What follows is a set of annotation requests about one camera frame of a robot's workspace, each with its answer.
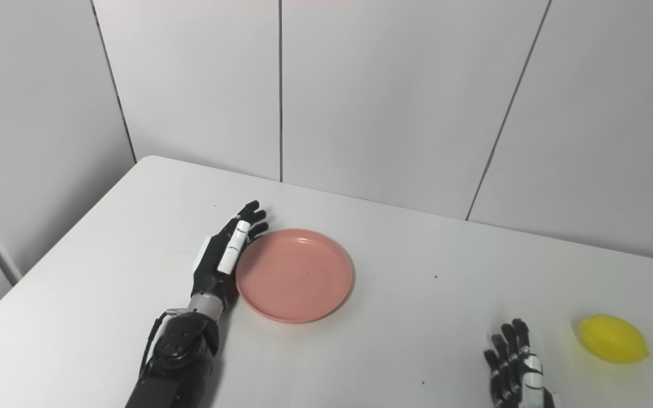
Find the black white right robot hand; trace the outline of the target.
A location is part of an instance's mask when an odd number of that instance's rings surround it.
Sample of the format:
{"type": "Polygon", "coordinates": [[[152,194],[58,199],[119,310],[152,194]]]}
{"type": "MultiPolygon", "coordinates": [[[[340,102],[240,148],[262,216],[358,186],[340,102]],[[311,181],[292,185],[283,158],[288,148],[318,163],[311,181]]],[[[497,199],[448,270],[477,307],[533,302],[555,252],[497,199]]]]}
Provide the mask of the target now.
{"type": "Polygon", "coordinates": [[[531,347],[529,327],[520,318],[501,325],[483,351],[490,370],[490,398],[495,407],[557,407],[547,390],[541,359],[531,347]]]}

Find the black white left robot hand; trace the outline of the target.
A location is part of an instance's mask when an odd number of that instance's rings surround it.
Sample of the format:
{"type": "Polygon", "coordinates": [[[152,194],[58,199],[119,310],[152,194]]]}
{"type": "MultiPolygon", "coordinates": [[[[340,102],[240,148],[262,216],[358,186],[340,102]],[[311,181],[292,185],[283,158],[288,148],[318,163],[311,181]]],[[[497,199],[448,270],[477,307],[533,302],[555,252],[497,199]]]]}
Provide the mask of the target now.
{"type": "Polygon", "coordinates": [[[208,237],[193,273],[192,296],[214,295],[224,307],[238,296],[234,271],[243,251],[269,230],[259,201],[248,202],[215,235],[208,237]]]}

